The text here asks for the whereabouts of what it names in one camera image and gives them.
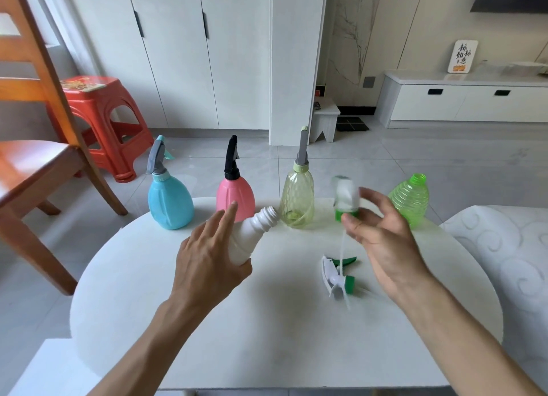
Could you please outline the white tall cabinet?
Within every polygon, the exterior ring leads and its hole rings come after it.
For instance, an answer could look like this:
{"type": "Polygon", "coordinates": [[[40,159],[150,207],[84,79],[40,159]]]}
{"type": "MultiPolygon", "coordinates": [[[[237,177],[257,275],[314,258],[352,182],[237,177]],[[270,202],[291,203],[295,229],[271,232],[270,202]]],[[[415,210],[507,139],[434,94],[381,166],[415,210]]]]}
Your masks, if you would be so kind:
{"type": "Polygon", "coordinates": [[[271,145],[298,145],[325,0],[69,2],[101,72],[126,85],[150,128],[268,130],[271,145]]]}

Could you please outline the clear yellow-green spray bottle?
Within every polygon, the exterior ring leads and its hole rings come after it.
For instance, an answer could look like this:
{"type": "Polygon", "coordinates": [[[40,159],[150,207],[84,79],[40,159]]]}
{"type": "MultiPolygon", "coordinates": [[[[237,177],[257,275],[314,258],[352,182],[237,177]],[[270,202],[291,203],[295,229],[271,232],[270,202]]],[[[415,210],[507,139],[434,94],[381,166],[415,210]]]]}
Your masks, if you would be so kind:
{"type": "Polygon", "coordinates": [[[300,132],[300,143],[293,170],[288,173],[279,203],[281,219],[287,227],[304,229],[313,219],[315,193],[313,177],[309,171],[307,144],[309,128],[304,126],[300,132]]]}

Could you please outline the blue spray bottle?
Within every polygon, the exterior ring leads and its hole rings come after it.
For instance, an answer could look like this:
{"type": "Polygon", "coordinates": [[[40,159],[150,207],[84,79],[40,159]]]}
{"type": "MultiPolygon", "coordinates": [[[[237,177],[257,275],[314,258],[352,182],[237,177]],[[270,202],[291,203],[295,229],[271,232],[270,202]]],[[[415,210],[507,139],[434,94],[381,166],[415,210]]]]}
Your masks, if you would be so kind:
{"type": "Polygon", "coordinates": [[[147,201],[152,218],[163,228],[176,230],[187,226],[195,215],[194,202],[187,187],[172,176],[164,160],[173,157],[166,150],[164,136],[154,141],[147,159],[147,175],[152,176],[147,201]]]}

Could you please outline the person's left forearm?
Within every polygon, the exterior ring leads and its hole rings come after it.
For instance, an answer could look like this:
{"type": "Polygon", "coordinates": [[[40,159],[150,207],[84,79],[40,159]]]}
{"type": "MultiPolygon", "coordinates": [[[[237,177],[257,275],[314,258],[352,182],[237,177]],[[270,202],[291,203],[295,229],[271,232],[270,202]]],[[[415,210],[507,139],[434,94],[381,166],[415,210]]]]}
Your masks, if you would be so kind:
{"type": "Polygon", "coordinates": [[[144,333],[87,396],[154,396],[182,346],[213,307],[172,298],[144,333]]]}

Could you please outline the pink spray bottle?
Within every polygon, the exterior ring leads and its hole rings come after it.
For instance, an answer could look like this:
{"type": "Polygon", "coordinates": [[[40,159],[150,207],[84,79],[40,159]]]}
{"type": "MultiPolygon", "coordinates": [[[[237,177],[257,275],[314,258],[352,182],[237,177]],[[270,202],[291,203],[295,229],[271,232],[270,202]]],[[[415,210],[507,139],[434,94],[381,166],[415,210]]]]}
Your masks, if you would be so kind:
{"type": "Polygon", "coordinates": [[[255,196],[250,184],[241,176],[237,166],[237,136],[232,135],[227,147],[224,178],[216,192],[216,211],[226,210],[234,201],[238,204],[235,222],[255,215],[255,196]]]}

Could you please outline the plain white seat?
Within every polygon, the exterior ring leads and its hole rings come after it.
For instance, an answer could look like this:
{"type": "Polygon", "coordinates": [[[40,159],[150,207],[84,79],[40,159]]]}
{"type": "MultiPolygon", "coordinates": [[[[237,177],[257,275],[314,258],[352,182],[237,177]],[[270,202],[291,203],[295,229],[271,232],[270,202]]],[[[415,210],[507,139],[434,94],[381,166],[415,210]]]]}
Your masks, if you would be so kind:
{"type": "Polygon", "coordinates": [[[71,338],[50,338],[8,396],[86,396],[100,380],[80,360],[71,338]]]}

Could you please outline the white plastic bottle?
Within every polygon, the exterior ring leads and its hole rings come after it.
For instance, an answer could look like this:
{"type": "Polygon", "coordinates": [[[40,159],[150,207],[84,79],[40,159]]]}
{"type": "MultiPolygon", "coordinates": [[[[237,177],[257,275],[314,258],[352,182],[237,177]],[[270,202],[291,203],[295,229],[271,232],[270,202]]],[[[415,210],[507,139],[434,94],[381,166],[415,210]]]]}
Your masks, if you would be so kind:
{"type": "Polygon", "coordinates": [[[268,206],[235,223],[229,238],[229,260],[236,266],[248,261],[264,233],[275,227],[279,219],[274,206],[268,206]]]}

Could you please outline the person's right hand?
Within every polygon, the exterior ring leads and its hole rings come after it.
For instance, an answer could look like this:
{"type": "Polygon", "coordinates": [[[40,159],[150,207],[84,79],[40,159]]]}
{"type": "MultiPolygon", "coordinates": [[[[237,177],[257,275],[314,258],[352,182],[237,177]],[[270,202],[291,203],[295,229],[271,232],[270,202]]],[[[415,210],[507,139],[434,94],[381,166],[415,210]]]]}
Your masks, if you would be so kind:
{"type": "Polygon", "coordinates": [[[380,216],[360,207],[356,216],[370,216],[374,225],[374,243],[363,248],[382,289],[394,302],[400,303],[406,295],[417,291],[422,282],[434,277],[420,253],[407,220],[390,199],[365,187],[360,187],[358,193],[361,199],[371,202],[382,213],[380,216]]]}

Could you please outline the red plastic stool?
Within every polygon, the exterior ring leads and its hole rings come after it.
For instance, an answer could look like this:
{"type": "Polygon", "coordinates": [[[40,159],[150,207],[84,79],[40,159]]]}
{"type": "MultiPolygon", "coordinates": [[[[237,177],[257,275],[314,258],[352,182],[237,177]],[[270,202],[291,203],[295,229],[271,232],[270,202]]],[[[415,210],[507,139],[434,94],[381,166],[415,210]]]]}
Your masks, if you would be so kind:
{"type": "Polygon", "coordinates": [[[82,131],[95,164],[108,171],[118,183],[136,178],[134,161],[152,147],[154,137],[127,89],[117,78],[102,77],[107,86],[89,93],[64,92],[71,112],[90,127],[82,131]],[[111,114],[124,106],[137,123],[115,122],[111,114]]]}

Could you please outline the green ribbed plastic bottle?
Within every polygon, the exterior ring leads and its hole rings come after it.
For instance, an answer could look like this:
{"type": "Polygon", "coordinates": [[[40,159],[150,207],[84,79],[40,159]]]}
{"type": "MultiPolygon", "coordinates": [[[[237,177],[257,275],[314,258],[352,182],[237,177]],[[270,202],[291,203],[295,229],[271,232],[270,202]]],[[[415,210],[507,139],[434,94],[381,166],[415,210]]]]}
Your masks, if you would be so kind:
{"type": "Polygon", "coordinates": [[[425,174],[415,173],[388,194],[388,198],[407,220],[411,229],[421,224],[428,209],[429,191],[426,182],[425,174]]]}

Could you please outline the person's right forearm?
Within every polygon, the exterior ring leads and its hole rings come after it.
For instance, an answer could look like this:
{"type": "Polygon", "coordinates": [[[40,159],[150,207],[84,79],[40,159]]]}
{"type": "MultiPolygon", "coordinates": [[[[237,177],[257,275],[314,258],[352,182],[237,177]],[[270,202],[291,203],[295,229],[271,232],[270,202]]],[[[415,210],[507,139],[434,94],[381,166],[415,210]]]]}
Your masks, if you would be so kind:
{"type": "Polygon", "coordinates": [[[548,396],[437,279],[389,285],[458,396],[548,396]]]}

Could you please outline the brown wooden chair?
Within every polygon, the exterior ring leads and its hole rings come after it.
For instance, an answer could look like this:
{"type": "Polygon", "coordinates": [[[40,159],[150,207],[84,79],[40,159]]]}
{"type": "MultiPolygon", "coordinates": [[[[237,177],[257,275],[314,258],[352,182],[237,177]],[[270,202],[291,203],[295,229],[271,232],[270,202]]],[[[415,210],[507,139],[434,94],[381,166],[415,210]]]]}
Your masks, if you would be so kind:
{"type": "Polygon", "coordinates": [[[27,0],[0,0],[19,35],[0,36],[0,61],[30,63],[36,79],[0,77],[0,101],[42,102],[59,121],[67,143],[46,140],[0,141],[0,240],[33,266],[63,295],[72,296],[77,280],[58,261],[23,217],[37,208],[55,216],[48,201],[61,185],[83,172],[113,211],[128,211],[106,183],[70,111],[58,74],[27,0]]]}

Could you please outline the printed paper sheet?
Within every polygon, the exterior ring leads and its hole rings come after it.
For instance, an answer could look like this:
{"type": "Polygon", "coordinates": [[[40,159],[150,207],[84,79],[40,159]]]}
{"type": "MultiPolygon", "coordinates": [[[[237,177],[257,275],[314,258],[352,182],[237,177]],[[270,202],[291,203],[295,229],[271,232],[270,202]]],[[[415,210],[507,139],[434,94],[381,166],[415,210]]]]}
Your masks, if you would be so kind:
{"type": "Polygon", "coordinates": [[[105,88],[107,84],[102,77],[96,76],[75,76],[60,81],[64,92],[89,93],[105,88]]]}

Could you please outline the white green pump spray head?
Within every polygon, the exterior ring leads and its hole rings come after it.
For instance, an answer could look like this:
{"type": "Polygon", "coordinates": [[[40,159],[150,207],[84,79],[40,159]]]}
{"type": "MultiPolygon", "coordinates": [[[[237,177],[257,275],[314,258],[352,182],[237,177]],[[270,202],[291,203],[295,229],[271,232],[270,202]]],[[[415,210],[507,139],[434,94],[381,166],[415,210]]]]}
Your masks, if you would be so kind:
{"type": "MultiPolygon", "coordinates": [[[[333,184],[335,188],[335,198],[334,198],[334,213],[335,220],[338,223],[341,223],[341,218],[343,214],[356,215],[358,208],[360,206],[360,200],[358,195],[358,188],[355,185],[354,181],[345,176],[335,176],[333,178],[333,184]]],[[[344,302],[348,310],[350,310],[350,300],[348,298],[348,293],[346,291],[346,277],[344,276],[344,251],[345,251],[345,240],[346,240],[346,230],[344,227],[341,228],[341,240],[339,247],[339,265],[337,268],[338,271],[338,280],[337,287],[341,290],[344,302]]]]}

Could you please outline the white green trigger spray head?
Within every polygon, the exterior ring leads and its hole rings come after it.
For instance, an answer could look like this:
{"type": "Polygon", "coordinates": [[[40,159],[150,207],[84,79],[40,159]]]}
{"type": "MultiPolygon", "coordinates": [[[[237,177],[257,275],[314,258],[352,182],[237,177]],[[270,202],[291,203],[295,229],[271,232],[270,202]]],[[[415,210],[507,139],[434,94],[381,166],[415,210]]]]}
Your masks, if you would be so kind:
{"type": "Polygon", "coordinates": [[[321,274],[325,288],[328,291],[329,296],[335,295],[335,291],[339,290],[340,295],[349,307],[350,296],[355,292],[359,292],[361,295],[375,297],[376,295],[365,288],[357,286],[355,277],[344,273],[344,269],[349,265],[357,262],[356,256],[350,258],[333,259],[326,255],[321,258],[321,274]]]}

